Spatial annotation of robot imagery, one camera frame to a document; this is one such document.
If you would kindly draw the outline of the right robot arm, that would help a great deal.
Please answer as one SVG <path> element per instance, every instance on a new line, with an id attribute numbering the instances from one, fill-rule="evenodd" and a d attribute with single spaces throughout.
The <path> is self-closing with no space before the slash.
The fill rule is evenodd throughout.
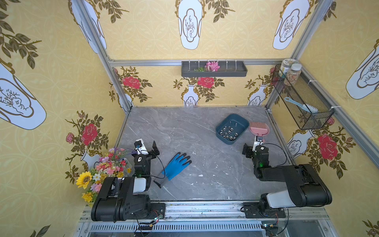
<path id="1" fill-rule="evenodd" d="M 261 195 L 261 210 L 331 204 L 332 194 L 312 165 L 272 167 L 269 165 L 269 149 L 263 145 L 251 147 L 244 144 L 242 154 L 252 160 L 257 179 L 286 184 L 284 191 Z"/>

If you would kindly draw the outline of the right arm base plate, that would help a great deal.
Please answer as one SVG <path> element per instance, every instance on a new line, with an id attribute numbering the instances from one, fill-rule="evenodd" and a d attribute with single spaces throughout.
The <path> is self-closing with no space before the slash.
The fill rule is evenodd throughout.
<path id="1" fill-rule="evenodd" d="M 240 209 L 245 217 L 252 218 L 286 218 L 287 215 L 283 208 L 272 208 L 258 202 L 244 202 Z"/>

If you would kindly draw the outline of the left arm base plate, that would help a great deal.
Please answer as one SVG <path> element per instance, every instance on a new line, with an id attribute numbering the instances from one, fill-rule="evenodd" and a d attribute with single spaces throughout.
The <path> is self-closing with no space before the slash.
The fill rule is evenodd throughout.
<path id="1" fill-rule="evenodd" d="M 134 219 L 154 219 L 160 215 L 165 217 L 166 204 L 163 202 L 153 202 L 144 204 L 140 210 L 131 213 Z"/>

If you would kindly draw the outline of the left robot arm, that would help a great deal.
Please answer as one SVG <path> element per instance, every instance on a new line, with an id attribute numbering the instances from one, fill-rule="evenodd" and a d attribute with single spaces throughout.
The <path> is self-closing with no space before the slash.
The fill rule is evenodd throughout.
<path id="1" fill-rule="evenodd" d="M 156 142 L 146 149 L 142 139 L 134 142 L 134 174 L 131 177 L 107 177 L 93 204 L 91 220 L 117 222 L 147 219 L 153 211 L 146 192 L 151 185 L 151 161 L 160 155 Z"/>

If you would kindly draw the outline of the teal plastic storage box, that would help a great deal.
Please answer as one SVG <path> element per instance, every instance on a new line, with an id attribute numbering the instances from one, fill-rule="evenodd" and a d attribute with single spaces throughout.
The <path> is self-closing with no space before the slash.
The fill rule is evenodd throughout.
<path id="1" fill-rule="evenodd" d="M 216 137 L 225 144 L 232 145 L 248 127 L 247 119 L 238 114 L 230 114 L 216 127 Z"/>

